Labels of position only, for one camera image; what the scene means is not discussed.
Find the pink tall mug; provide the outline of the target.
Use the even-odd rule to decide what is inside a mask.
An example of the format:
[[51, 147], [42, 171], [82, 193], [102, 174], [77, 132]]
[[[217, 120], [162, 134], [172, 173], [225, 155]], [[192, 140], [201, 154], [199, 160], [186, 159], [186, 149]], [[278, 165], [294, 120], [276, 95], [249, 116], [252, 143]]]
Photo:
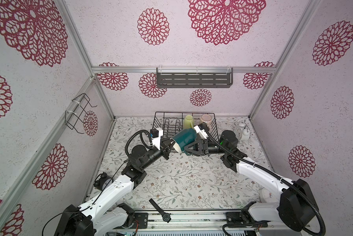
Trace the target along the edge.
[[200, 117], [200, 123], [205, 123], [209, 128], [211, 128], [212, 116], [210, 114], [202, 114]]

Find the dark green mug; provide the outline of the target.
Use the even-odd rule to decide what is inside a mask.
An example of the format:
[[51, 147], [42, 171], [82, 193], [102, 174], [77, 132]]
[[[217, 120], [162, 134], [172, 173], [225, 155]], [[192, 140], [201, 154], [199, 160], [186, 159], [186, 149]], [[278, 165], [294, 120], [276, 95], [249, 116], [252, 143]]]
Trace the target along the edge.
[[197, 138], [197, 133], [194, 128], [184, 129], [181, 132], [172, 136], [174, 141], [173, 148], [177, 153], [184, 152], [184, 147], [193, 143]]

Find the light green mug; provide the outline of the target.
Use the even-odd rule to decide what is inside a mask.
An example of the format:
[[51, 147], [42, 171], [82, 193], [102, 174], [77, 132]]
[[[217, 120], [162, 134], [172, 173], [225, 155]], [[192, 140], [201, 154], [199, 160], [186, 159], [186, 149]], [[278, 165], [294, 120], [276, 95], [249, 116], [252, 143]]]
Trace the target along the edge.
[[195, 126], [194, 118], [192, 115], [187, 115], [183, 120], [183, 129], [193, 128]]

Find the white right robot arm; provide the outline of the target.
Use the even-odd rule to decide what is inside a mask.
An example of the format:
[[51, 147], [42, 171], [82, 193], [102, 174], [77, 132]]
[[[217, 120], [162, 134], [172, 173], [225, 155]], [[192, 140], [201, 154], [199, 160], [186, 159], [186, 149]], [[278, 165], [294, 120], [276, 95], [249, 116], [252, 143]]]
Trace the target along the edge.
[[279, 221], [296, 232], [325, 235], [325, 222], [309, 184], [302, 179], [293, 181], [284, 178], [256, 164], [237, 148], [238, 139], [234, 132], [225, 130], [220, 139], [215, 140], [204, 130], [196, 132], [190, 128], [180, 132], [175, 143], [180, 146], [179, 152], [189, 155], [221, 154], [220, 159], [227, 168], [268, 190], [276, 198], [275, 202], [252, 203], [245, 208], [256, 224]]

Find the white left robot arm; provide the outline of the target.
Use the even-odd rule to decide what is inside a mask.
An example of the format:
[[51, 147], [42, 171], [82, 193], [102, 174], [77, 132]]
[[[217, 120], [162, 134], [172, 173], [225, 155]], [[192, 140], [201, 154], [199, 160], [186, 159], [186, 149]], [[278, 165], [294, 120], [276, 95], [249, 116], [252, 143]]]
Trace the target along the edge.
[[80, 206], [70, 205], [61, 214], [55, 230], [56, 236], [104, 236], [117, 227], [130, 227], [135, 211], [127, 204], [117, 204], [134, 190], [146, 177], [145, 169], [159, 158], [169, 158], [175, 144], [172, 139], [160, 141], [158, 146], [147, 149], [136, 145], [128, 154], [128, 162], [121, 175], [109, 181], [103, 191]]

